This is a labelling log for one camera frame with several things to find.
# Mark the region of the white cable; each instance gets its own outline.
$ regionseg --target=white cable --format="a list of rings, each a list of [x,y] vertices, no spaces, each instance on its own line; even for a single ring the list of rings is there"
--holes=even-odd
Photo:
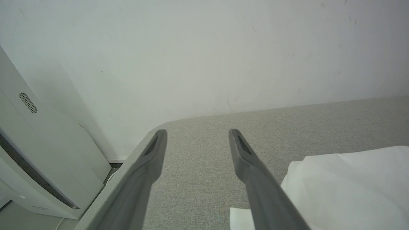
[[[62,219],[60,220],[60,222],[58,223],[57,227],[55,227],[55,230],[58,230],[58,228],[60,227],[60,225],[61,225],[61,223],[63,222],[64,219],[65,219],[65,218],[62,218]]]
[[[106,181],[107,184],[108,184],[108,182],[111,180],[112,176],[113,176],[117,171],[118,171],[118,170],[116,170],[116,171],[108,178],[108,180]]]

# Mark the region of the gray sofa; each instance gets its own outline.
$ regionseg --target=gray sofa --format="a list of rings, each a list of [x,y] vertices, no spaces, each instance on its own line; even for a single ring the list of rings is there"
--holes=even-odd
[[[229,229],[230,207],[249,208],[234,173],[228,141],[237,128],[281,183],[305,156],[409,145],[409,97],[366,99],[165,123],[146,135],[103,189],[76,229],[86,229],[158,129],[168,131],[160,178],[144,229]]]

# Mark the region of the gray fabric surface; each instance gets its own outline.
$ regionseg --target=gray fabric surface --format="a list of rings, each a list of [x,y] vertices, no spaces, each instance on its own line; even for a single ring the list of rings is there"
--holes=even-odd
[[[138,145],[85,214],[109,195],[156,130],[168,131],[161,177],[153,184],[144,229],[229,229],[230,207],[249,208],[234,174],[228,130],[241,131],[281,183],[305,156],[409,145],[409,97],[278,108],[165,123]]]

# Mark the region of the white appliance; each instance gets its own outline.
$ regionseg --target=white appliance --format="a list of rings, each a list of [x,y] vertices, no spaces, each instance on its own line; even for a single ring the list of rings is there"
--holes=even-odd
[[[88,133],[42,104],[0,47],[0,194],[45,215],[78,219],[111,166]]]

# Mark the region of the ventilation hole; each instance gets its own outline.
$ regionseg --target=ventilation hole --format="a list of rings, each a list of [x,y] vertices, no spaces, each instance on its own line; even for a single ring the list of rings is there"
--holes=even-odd
[[[152,142],[151,146],[149,146],[148,150],[147,150],[146,153],[145,153],[145,156],[148,155],[148,154],[150,154],[150,153],[153,151],[153,149],[155,148],[155,145],[156,145],[156,141],[157,141],[157,137],[156,137],[155,140]]]
[[[31,102],[30,98],[28,98],[27,94],[21,93],[20,94],[21,100],[24,102],[24,104],[27,106],[27,108],[30,110],[32,113],[37,112],[37,108],[34,106],[34,104]]]
[[[241,148],[243,148],[244,151],[246,151],[248,154],[251,155],[252,153],[251,153],[251,151],[249,150],[249,148],[247,148],[247,145],[244,144],[244,142],[243,142],[243,140],[240,138],[240,136],[237,135],[237,137],[238,137],[238,140],[240,141]]]

